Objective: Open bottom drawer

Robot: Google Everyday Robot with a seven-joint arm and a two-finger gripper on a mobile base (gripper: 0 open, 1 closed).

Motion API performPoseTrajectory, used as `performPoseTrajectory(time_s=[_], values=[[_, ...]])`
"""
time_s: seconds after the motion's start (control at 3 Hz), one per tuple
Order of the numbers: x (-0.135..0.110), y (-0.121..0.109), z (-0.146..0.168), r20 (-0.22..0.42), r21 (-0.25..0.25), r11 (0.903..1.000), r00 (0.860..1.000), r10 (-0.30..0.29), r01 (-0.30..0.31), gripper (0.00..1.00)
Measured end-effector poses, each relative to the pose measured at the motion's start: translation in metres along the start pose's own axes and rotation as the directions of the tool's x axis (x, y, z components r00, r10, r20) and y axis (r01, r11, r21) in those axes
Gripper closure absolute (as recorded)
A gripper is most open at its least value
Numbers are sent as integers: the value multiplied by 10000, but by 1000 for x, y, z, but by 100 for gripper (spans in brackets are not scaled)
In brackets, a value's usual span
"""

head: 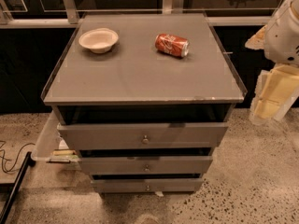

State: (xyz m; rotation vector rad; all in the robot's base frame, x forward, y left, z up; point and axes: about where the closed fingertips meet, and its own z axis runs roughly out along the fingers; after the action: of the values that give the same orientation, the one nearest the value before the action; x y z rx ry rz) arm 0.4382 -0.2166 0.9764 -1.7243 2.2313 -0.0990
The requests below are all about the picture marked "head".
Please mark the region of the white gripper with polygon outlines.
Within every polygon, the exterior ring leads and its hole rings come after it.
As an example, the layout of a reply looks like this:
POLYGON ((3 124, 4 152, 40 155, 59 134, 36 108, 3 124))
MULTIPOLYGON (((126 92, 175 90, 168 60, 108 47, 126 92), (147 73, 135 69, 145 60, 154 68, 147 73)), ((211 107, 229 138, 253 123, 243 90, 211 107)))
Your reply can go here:
MULTIPOLYGON (((247 49, 264 49, 263 26, 246 43, 247 49)), ((270 71, 258 76, 255 96, 250 105, 249 120, 256 125, 270 119, 281 121, 299 97, 299 66, 276 63, 270 71)))

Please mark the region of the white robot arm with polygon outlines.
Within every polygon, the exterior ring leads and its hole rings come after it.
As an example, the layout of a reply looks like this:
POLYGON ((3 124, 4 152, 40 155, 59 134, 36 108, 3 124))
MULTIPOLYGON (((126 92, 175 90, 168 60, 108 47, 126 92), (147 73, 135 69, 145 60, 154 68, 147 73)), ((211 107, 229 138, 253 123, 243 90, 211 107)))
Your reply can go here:
POLYGON ((258 76, 249 119, 262 125, 280 121, 299 93, 299 0, 285 0, 270 21, 246 43, 248 49, 262 49, 275 63, 258 76))

